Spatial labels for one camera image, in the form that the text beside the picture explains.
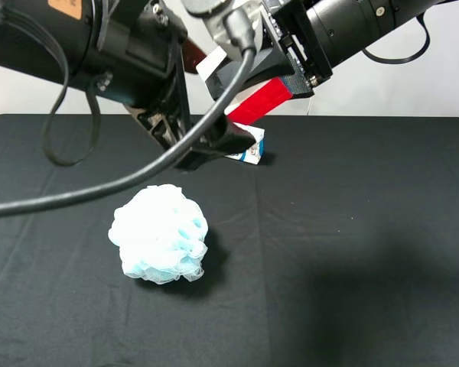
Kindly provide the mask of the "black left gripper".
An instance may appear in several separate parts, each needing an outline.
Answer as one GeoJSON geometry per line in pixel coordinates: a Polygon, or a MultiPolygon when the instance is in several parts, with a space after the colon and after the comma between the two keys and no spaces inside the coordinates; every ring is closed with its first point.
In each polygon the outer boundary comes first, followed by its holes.
{"type": "MultiPolygon", "coordinates": [[[[182,45],[187,29],[163,1],[94,1],[92,34],[80,75],[103,98],[123,104],[169,149],[189,117],[182,45]]],[[[195,171],[216,156],[240,154],[254,136],[221,115],[175,164],[195,171]]]]}

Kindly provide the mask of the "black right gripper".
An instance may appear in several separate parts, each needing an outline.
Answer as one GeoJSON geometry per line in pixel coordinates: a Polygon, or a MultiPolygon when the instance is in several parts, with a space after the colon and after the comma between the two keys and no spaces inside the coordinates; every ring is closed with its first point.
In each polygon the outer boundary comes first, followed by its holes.
{"type": "MultiPolygon", "coordinates": [[[[292,96],[313,96],[332,69],[307,15],[312,1],[264,1],[264,42],[240,92],[279,78],[292,96]]],[[[218,46],[205,58],[205,86],[216,101],[241,66],[218,46]]]]}

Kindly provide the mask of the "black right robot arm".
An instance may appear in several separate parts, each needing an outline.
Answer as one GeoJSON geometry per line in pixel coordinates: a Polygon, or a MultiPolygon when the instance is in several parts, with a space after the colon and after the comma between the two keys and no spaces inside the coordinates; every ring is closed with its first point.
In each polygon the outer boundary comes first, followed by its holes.
{"type": "Polygon", "coordinates": [[[333,69],[411,19],[423,24],[436,1],[186,1],[201,18],[223,59],[206,85],[216,99],[239,67],[239,48],[226,29],[234,13],[252,27],[258,53],[243,87],[254,88],[244,102],[269,107],[312,96],[333,69]]]}

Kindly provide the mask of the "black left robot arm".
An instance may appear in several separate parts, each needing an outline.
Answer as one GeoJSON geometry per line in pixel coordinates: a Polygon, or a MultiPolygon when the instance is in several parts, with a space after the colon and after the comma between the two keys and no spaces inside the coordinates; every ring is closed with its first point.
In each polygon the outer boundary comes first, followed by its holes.
{"type": "Polygon", "coordinates": [[[162,1],[0,1],[0,66],[123,104],[163,148],[192,128],[184,70],[198,48],[162,1]]]}

